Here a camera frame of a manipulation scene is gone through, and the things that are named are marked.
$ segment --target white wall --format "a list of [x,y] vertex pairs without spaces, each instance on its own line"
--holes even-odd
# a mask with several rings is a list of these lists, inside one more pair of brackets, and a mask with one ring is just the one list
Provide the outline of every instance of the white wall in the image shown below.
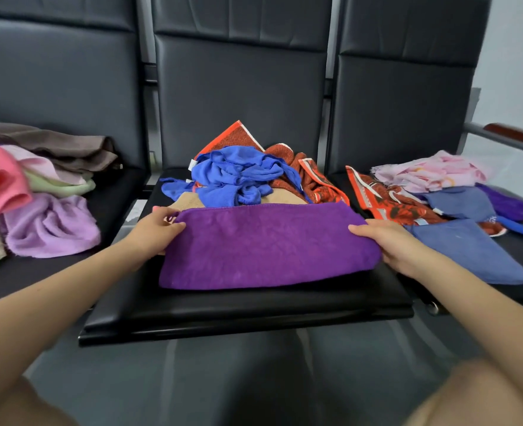
[[[523,128],[523,0],[493,0],[473,86],[482,89],[474,122]],[[492,166],[492,184],[523,196],[523,151],[470,135],[463,155]]]

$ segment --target leg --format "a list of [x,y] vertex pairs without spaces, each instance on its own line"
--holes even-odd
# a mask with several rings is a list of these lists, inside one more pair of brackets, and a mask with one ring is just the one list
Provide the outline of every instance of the leg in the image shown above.
[[523,425],[523,394],[486,360],[459,365],[406,426]]
[[0,401],[0,426],[78,426],[63,411],[41,398],[29,381],[21,377]]

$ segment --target brown towel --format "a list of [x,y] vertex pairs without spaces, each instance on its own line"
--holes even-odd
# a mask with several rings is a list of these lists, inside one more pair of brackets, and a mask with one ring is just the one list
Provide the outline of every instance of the brown towel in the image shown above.
[[118,157],[110,138],[104,135],[67,135],[4,122],[0,122],[0,135],[73,172],[102,171]]

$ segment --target light purple towel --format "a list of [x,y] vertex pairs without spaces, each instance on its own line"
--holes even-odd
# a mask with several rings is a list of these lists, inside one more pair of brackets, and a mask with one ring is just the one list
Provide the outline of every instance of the light purple towel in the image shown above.
[[268,203],[182,211],[187,228],[165,251],[159,285],[180,290],[275,287],[373,269],[378,244],[344,203]]
[[7,248],[24,257],[69,256],[100,243],[100,230],[80,196],[33,193],[32,202],[0,216],[0,233]]

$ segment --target forearm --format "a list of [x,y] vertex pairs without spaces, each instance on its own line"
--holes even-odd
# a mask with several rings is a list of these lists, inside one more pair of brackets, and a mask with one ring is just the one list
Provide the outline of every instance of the forearm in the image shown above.
[[443,256],[418,280],[523,392],[523,307]]
[[118,279],[137,254],[118,243],[0,299],[0,395]]

